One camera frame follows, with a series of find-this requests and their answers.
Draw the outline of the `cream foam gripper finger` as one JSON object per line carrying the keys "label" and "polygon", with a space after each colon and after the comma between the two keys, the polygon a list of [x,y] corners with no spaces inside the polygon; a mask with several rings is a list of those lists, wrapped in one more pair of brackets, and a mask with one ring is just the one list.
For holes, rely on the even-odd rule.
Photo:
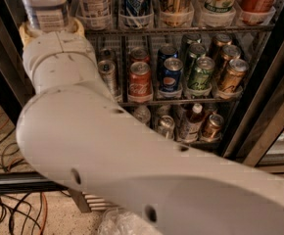
{"label": "cream foam gripper finger", "polygon": [[71,32],[71,33],[74,33],[76,35],[83,36],[84,35],[84,26],[83,26],[83,24],[81,23],[80,20],[78,20],[75,17],[71,17],[70,23],[67,27],[67,32]]}
{"label": "cream foam gripper finger", "polygon": [[24,47],[26,47],[32,40],[38,37],[37,31],[32,28],[29,22],[22,23],[19,27],[19,34]]}

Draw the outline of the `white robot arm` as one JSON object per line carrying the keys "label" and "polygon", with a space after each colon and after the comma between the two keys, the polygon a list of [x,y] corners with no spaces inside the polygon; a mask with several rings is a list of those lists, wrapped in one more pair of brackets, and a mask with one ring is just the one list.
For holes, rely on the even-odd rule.
{"label": "white robot arm", "polygon": [[25,40],[35,89],[16,137],[40,174],[142,216],[163,235],[284,235],[284,178],[164,138],[126,112],[76,31]]}

